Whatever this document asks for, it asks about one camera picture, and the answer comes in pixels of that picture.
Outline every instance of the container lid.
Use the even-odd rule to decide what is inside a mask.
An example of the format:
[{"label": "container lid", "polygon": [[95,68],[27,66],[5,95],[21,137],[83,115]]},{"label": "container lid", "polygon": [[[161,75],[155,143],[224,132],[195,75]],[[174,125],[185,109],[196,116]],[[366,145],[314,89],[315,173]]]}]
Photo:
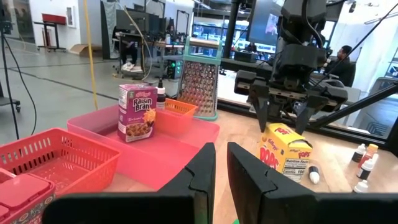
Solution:
[{"label": "container lid", "polygon": [[365,193],[368,191],[368,182],[367,180],[362,180],[362,182],[359,182],[355,188],[354,191],[355,192],[359,192],[359,193]]},{"label": "container lid", "polygon": [[0,184],[0,205],[17,210],[50,190],[50,182],[21,174]]},{"label": "container lid", "polygon": [[6,218],[9,212],[10,210],[8,208],[0,205],[0,222]]}]

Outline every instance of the cereal box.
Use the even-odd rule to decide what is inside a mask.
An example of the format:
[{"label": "cereal box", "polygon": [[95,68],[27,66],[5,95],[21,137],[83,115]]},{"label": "cereal box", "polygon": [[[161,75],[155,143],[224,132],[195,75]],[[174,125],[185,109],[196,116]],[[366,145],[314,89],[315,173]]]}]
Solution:
[{"label": "cereal box", "polygon": [[126,142],[152,137],[157,90],[146,84],[119,87],[119,137]]},{"label": "cereal box", "polygon": [[263,163],[296,182],[301,181],[312,153],[305,138],[285,124],[267,125],[258,148]]}]

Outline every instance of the orange bottle cap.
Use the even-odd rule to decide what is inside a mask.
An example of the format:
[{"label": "orange bottle cap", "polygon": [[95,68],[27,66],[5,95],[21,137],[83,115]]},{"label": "orange bottle cap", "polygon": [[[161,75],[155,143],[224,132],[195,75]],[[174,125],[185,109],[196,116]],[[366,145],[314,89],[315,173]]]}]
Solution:
[{"label": "orange bottle cap", "polygon": [[375,144],[370,144],[368,146],[368,151],[370,151],[370,152],[377,152],[378,149],[379,149],[379,146],[377,146]]}]

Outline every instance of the pink plastic tray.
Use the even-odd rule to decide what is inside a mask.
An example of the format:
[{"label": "pink plastic tray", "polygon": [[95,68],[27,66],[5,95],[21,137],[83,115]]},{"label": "pink plastic tray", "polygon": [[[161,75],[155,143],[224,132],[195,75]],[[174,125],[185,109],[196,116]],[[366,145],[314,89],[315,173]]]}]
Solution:
[{"label": "pink plastic tray", "polygon": [[[157,113],[166,119],[177,116]],[[68,130],[121,151],[116,171],[154,190],[173,179],[205,143],[215,142],[220,130],[216,124],[193,119],[188,131],[177,138],[156,131],[152,138],[125,143],[117,134],[118,114],[118,105],[85,114],[69,120]]]}]

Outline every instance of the white wall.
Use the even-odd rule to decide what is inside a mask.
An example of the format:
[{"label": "white wall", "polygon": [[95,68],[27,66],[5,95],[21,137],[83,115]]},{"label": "white wall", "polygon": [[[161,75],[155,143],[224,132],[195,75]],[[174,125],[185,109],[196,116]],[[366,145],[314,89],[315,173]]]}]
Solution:
[{"label": "white wall", "polygon": [[[330,46],[333,55],[344,46],[354,47],[375,25],[366,21],[383,17],[396,1],[373,0],[378,7],[365,6],[358,1],[354,13],[349,13],[349,4],[344,4]],[[368,92],[378,77],[383,77],[396,48],[398,47],[398,17],[386,19],[350,56],[356,60],[354,88]]]},{"label": "white wall", "polygon": [[[80,17],[80,43],[88,44],[86,18],[83,0],[79,2],[79,17]],[[90,20],[90,34],[91,44],[102,45],[101,35],[101,0],[87,0],[88,18]]]},{"label": "white wall", "polygon": [[[60,47],[66,47],[70,49],[75,44],[80,44],[80,17],[79,17],[79,0],[30,0],[30,11],[32,13],[33,22],[42,22],[42,13],[54,14],[57,16],[67,16],[67,7],[75,7],[75,22],[76,28],[71,28],[68,26],[58,26],[58,38],[60,42]],[[34,37],[36,45],[43,45],[42,37],[42,25],[33,25]],[[49,27],[51,30],[51,44],[55,45],[55,31],[53,27]]]}]

